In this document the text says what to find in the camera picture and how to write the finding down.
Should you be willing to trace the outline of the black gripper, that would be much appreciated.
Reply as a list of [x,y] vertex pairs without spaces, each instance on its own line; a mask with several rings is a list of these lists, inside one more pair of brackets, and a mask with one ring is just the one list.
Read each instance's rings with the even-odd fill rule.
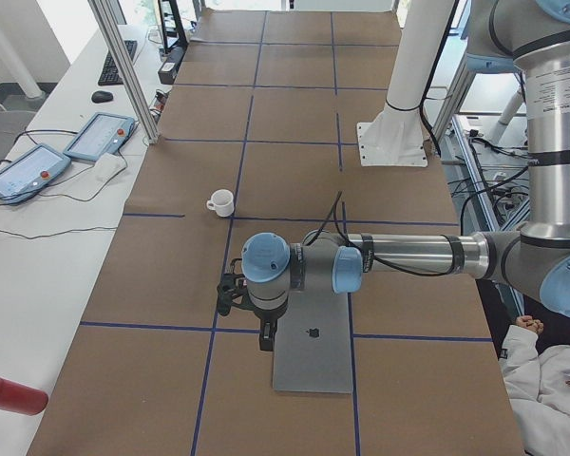
[[260,320],[259,349],[263,352],[272,352],[274,350],[274,333],[277,331],[277,321],[285,314],[285,307],[279,306],[270,310],[255,307],[254,314]]

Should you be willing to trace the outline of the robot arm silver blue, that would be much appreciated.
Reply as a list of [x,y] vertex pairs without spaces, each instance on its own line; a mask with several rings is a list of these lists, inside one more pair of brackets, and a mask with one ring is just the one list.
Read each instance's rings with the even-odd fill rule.
[[273,233],[242,248],[242,306],[270,352],[298,296],[357,291],[364,273],[467,274],[509,285],[570,318],[570,1],[476,1],[469,64],[525,77],[530,214],[517,231],[457,236],[311,232],[290,244]]

